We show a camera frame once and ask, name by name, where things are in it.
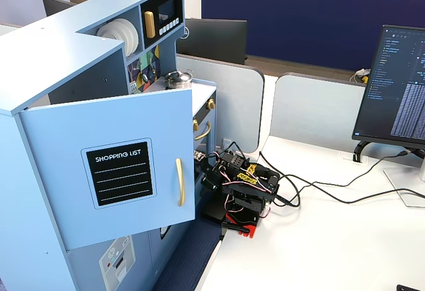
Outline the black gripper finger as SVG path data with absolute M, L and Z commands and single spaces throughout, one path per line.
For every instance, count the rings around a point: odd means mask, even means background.
M 202 216 L 215 223 L 223 222 L 225 215 L 226 210 L 224 208 L 224 203 L 209 201 L 202 210 Z

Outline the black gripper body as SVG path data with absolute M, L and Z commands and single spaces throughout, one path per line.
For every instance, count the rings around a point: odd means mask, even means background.
M 201 184 L 203 189 L 208 192 L 211 192 L 210 202 L 224 203 L 226 195 L 222 191 L 222 184 L 227 183 L 228 179 L 218 170 L 217 167 L 208 167 L 203 170 L 203 177 L 201 179 Z

